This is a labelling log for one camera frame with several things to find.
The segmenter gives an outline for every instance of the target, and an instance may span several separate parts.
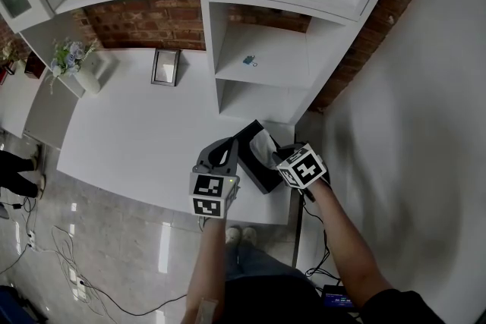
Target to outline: person's right arm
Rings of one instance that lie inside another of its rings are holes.
[[[375,294],[393,287],[381,275],[370,247],[334,192],[322,180],[315,181],[309,189],[319,205],[327,243],[346,292],[353,304],[362,308]]]

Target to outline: tiled floor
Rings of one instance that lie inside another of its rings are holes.
[[[5,141],[7,151],[24,158],[34,147],[28,139],[7,137]],[[30,229],[36,233],[37,246],[44,250],[54,248],[54,225],[71,232],[74,258],[83,276],[135,313],[185,294],[201,236],[197,218],[120,197],[75,180],[56,170],[58,157],[59,151],[45,150],[41,168],[47,175],[46,192],[29,222]],[[39,178],[38,172],[24,175],[33,181]],[[16,203],[22,199],[2,188],[2,201]],[[0,271],[18,258],[16,230],[20,249],[27,244],[24,220],[27,214],[20,210],[8,211],[11,220],[0,219]],[[295,248],[297,211],[298,198],[293,196],[287,226],[257,226],[260,248],[288,264],[292,263]],[[0,276],[0,282],[15,285],[51,323],[111,322],[75,300],[52,252],[28,249],[15,267]],[[173,324],[180,322],[184,314],[185,299],[143,317],[129,316],[107,298],[102,299],[118,324]],[[103,312],[96,301],[90,306]]]

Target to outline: desk surface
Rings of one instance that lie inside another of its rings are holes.
[[[216,115],[205,53],[188,54],[178,85],[163,87],[150,84],[153,49],[100,53],[114,58],[103,63],[114,61],[115,70],[97,96],[78,101],[58,170],[125,197],[190,212],[189,173],[199,152],[251,121]],[[280,144],[293,143],[293,126],[262,125]],[[263,195],[240,167],[238,175],[241,190],[229,219],[286,224],[290,190],[281,184]]]
[[[40,79],[29,78],[24,69],[17,67],[14,75],[8,75],[0,86],[0,127],[16,137],[22,138],[30,108],[36,98],[40,84],[47,71]]]

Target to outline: black pants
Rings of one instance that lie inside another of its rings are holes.
[[[32,171],[30,159],[22,159],[6,151],[0,151],[0,187],[25,197],[37,197],[37,185],[18,174],[19,171]]]

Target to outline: person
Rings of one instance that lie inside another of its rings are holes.
[[[383,277],[330,186],[319,179],[309,189],[319,206],[339,276],[362,321],[443,323],[419,294],[397,291]],[[212,321],[217,323],[356,322],[347,313],[325,310],[315,286],[301,272],[257,250],[253,228],[246,228],[241,236],[236,228],[225,233],[225,227],[224,219],[208,219],[204,226],[184,324],[208,322],[197,319],[203,301],[205,307],[208,301],[217,302]]]
[[[6,151],[0,151],[0,187],[8,189],[19,196],[30,197],[40,200],[46,188],[46,176],[42,175],[40,182],[34,184],[18,173],[20,171],[36,171],[39,166],[40,146],[29,159],[22,159],[19,156]],[[0,203],[0,218],[9,219],[8,212]]]

